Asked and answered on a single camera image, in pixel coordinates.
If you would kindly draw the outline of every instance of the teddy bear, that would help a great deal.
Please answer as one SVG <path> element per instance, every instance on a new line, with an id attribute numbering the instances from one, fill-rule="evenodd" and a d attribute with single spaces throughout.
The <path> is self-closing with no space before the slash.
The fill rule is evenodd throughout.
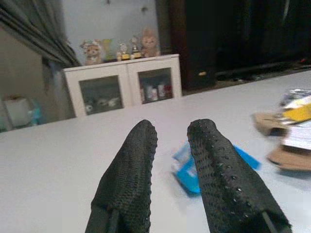
<path id="1" fill-rule="evenodd" d="M 102 63 L 102 42 L 100 40 L 84 40 L 81 48 L 86 55 L 85 65 L 94 65 Z"/>
<path id="2" fill-rule="evenodd" d="M 155 57 L 160 55 L 160 51 L 156 48 L 157 37 L 153 30 L 145 28 L 142 32 L 142 54 L 144 57 Z"/>

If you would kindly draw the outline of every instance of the white cabinet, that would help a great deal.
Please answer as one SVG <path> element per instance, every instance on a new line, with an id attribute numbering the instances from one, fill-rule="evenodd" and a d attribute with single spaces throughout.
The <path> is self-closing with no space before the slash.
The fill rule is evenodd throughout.
<path id="1" fill-rule="evenodd" d="M 64 72 L 76 117 L 181 97 L 178 54 Z"/>

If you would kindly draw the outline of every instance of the black mesh fabric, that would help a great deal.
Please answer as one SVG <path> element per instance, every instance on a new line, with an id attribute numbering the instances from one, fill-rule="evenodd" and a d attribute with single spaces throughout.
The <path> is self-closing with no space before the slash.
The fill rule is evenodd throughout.
<path id="1" fill-rule="evenodd" d="M 264 211 L 289 226 L 260 176 L 218 132 L 212 120 L 192 122 L 188 139 L 211 233 L 239 232 L 234 229 Z"/>
<path id="2" fill-rule="evenodd" d="M 143 120 L 131 130 L 100 180 L 86 233 L 108 232 L 112 210 L 120 218 L 117 232 L 149 232 L 151 168 L 156 143 L 156 131 L 149 121 Z"/>

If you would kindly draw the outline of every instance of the gray curtain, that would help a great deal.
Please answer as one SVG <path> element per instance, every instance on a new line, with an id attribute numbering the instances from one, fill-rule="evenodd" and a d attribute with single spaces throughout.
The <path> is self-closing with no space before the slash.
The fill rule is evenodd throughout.
<path id="1" fill-rule="evenodd" d="M 1 0 L 0 25 L 38 54 L 62 67 L 80 63 L 64 36 L 59 0 Z"/>

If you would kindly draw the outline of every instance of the white table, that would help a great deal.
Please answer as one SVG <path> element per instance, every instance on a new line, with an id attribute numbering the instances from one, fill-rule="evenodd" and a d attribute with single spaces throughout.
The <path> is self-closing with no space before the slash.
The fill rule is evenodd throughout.
<path id="1" fill-rule="evenodd" d="M 98 182 L 131 128 L 150 120 L 158 133 L 152 170 L 152 233 L 206 233 L 202 199 L 170 173 L 190 122 L 213 119 L 232 143 L 262 163 L 260 176 L 293 225 L 311 233 L 311 174 L 280 172 L 265 156 L 277 140 L 254 127 L 255 112 L 276 111 L 284 92 L 311 88 L 311 72 L 214 90 L 0 134 L 0 231 L 83 233 Z"/>

